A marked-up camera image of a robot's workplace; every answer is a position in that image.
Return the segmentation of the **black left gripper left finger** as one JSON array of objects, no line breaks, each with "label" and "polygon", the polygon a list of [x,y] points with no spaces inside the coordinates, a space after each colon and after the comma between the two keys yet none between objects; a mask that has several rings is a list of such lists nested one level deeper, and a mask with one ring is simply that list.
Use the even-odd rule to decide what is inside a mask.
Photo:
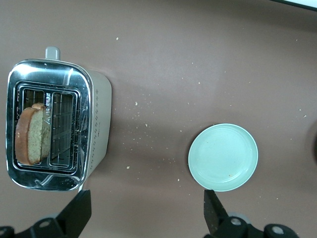
[{"label": "black left gripper left finger", "polygon": [[16,238],[77,238],[92,215],[91,192],[80,191],[55,217],[36,222]]}]

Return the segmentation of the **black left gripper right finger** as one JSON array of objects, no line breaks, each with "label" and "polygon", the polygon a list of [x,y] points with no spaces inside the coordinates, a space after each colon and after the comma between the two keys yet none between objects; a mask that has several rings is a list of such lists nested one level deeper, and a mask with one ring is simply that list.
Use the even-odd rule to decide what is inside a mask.
[{"label": "black left gripper right finger", "polygon": [[204,191],[204,218],[211,238],[248,238],[248,224],[240,217],[229,216],[215,191]]}]

